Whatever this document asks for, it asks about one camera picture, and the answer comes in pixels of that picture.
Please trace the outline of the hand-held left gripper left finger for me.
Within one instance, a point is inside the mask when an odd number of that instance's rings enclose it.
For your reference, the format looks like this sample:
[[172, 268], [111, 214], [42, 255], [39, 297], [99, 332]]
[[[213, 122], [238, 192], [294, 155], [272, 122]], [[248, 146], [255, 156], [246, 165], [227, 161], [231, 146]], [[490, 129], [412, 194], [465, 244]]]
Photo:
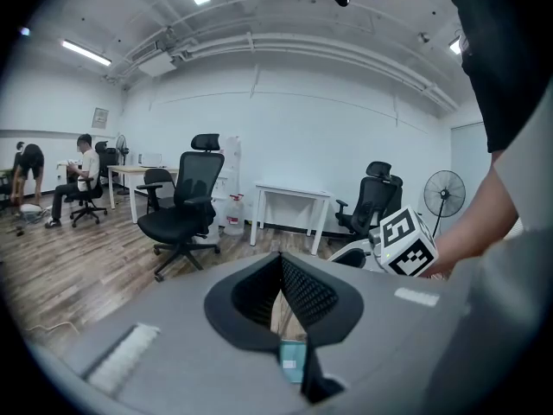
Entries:
[[86, 329], [67, 366], [140, 414], [299, 414], [270, 329], [280, 256], [265, 253], [153, 285]]

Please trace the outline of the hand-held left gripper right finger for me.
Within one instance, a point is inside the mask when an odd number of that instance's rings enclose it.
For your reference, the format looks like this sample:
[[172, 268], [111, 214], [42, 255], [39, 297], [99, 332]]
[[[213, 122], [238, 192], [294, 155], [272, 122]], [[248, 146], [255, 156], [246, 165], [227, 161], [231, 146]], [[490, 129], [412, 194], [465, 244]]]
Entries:
[[316, 413], [444, 414], [433, 382], [467, 314], [471, 276], [398, 277], [285, 253], [282, 291], [307, 332]]

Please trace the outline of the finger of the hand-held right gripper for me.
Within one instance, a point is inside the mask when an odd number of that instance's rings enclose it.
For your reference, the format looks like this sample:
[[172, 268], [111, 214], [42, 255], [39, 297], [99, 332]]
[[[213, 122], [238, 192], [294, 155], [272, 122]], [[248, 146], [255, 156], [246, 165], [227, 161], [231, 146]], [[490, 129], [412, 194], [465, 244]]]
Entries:
[[328, 261], [358, 269], [379, 269], [379, 253], [374, 252], [379, 248], [369, 239], [357, 240], [334, 253]]

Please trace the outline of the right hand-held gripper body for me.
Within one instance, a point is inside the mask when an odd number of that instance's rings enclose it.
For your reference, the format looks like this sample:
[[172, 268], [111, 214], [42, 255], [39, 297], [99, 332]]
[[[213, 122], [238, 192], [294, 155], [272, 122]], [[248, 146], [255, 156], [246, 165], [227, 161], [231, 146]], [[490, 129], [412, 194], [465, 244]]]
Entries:
[[437, 260], [434, 238], [421, 216], [408, 205], [383, 218], [370, 232], [369, 271], [421, 277]]

